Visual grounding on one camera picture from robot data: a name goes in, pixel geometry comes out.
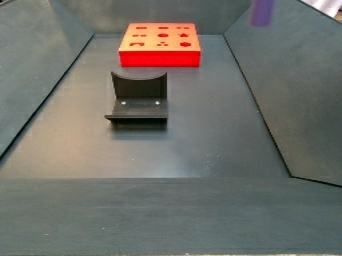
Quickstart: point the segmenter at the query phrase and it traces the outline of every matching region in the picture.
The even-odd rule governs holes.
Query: black bracket
[[[168,73],[149,79],[132,79],[114,72],[113,83],[117,95],[112,115],[113,122],[124,120],[161,120],[169,117]]]

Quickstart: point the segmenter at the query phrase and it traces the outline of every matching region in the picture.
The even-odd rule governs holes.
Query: gray floor
[[[121,36],[97,36],[0,167],[0,178],[288,177],[222,36],[201,68],[122,68]],[[169,72],[166,130],[116,130],[110,72]]]
[[[0,255],[342,254],[342,190],[288,176],[224,38],[200,69],[124,70],[120,41],[94,39],[2,162]],[[169,71],[166,131],[113,128],[112,70]]]

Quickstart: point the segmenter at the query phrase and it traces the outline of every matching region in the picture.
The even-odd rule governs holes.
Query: purple object
[[[256,27],[266,27],[272,24],[276,0],[253,0],[250,24]]]

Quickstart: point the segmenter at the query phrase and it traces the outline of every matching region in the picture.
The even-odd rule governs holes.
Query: circular hole
[[[164,33],[162,33],[162,34],[160,34],[158,36],[160,36],[160,37],[169,37],[169,34],[164,34]]]

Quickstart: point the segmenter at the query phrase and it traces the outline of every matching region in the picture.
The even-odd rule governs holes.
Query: shape hole
[[[181,43],[181,46],[184,46],[184,47],[189,47],[189,46],[192,46],[192,43],[189,43],[189,42],[184,42],[184,43]]]
[[[137,45],[145,46],[145,43],[130,43],[130,46],[137,46]]]

